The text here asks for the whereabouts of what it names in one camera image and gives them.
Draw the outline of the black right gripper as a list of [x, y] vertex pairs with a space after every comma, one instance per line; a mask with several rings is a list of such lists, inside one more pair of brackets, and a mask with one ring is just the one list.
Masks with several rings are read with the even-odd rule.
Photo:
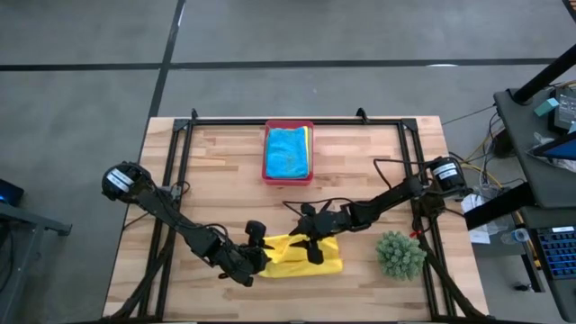
[[310, 239], [306, 247], [308, 261], [314, 265], [321, 265], [324, 262], [324, 256], [317, 240], [350, 230], [353, 225], [351, 216], [344, 211], [316, 213], [316, 209], [307, 202], [301, 205], [301, 213], [304, 216], [298, 220], [291, 235], [304, 235]]

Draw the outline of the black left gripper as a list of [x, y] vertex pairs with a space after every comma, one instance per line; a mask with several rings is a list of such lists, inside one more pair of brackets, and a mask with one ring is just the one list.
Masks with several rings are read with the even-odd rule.
[[214, 257], [214, 263], [220, 267], [222, 273], [219, 279], [232, 279], [251, 287], [254, 282], [253, 275], [265, 270], [270, 261], [266, 252], [261, 248], [265, 242], [266, 225], [257, 220], [249, 220], [245, 227], [248, 234], [247, 245], [223, 246]]

